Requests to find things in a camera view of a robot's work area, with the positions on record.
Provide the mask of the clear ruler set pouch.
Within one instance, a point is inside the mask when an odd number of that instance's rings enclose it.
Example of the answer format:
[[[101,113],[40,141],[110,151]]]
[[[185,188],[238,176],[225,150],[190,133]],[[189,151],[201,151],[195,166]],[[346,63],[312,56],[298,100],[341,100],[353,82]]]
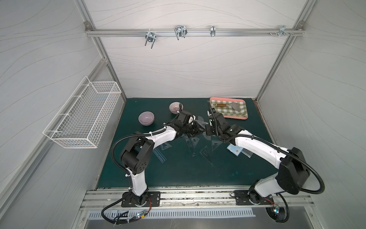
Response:
[[[241,153],[243,153],[244,155],[246,155],[248,158],[251,158],[251,156],[253,155],[253,152],[243,148]]]

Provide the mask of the clear blue straight ruler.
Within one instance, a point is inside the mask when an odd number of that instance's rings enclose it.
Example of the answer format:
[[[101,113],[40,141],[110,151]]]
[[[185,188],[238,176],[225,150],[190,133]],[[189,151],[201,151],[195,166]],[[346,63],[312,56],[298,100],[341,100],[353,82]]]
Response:
[[[159,149],[155,148],[153,150],[153,153],[160,160],[161,163],[164,163],[166,161],[166,157],[161,153]]]

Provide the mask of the large clear triangle ruler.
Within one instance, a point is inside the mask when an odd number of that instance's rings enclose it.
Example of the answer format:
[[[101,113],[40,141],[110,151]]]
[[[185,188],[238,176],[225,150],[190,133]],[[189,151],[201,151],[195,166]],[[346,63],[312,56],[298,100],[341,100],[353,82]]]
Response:
[[[170,145],[168,142],[166,142],[166,143],[161,144],[160,147],[162,150],[167,150],[167,149],[171,148],[172,145]]]

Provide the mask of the blue printed ruler set card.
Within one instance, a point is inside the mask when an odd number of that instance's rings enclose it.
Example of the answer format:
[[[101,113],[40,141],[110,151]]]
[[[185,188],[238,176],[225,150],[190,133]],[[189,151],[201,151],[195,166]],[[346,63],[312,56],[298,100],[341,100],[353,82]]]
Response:
[[[234,155],[239,156],[241,154],[243,148],[242,147],[239,147],[239,146],[235,146],[235,145],[230,144],[227,147],[227,150],[229,150]]]

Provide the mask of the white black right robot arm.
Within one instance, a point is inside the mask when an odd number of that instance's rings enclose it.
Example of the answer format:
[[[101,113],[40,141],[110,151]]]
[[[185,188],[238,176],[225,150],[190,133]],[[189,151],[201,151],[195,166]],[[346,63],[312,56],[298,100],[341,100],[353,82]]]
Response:
[[[252,205],[260,205],[273,194],[297,195],[299,192],[319,195],[325,191],[322,177],[305,160],[298,148],[282,148],[270,143],[238,125],[229,125],[222,113],[209,106],[210,123],[206,125],[207,135],[216,135],[219,140],[246,149],[261,157],[277,169],[277,173],[257,180],[244,195]]]

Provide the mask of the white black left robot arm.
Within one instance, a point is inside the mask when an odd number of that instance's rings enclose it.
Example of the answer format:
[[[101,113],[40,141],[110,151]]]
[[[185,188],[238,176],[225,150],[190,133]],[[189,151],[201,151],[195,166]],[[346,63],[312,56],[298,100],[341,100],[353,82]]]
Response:
[[[145,180],[145,170],[149,165],[153,150],[164,143],[180,138],[182,135],[193,138],[204,131],[205,128],[196,121],[196,117],[183,110],[183,106],[179,105],[177,115],[168,123],[164,123],[163,128],[149,133],[135,132],[117,140],[111,146],[110,156],[112,162],[128,177],[129,191],[123,194],[119,200],[104,207],[101,211],[102,218],[113,225],[123,225],[146,217],[153,207],[153,199],[150,198]],[[123,219],[126,212],[113,219],[106,216],[107,210],[128,199],[137,207],[148,205],[149,209],[130,219]]]

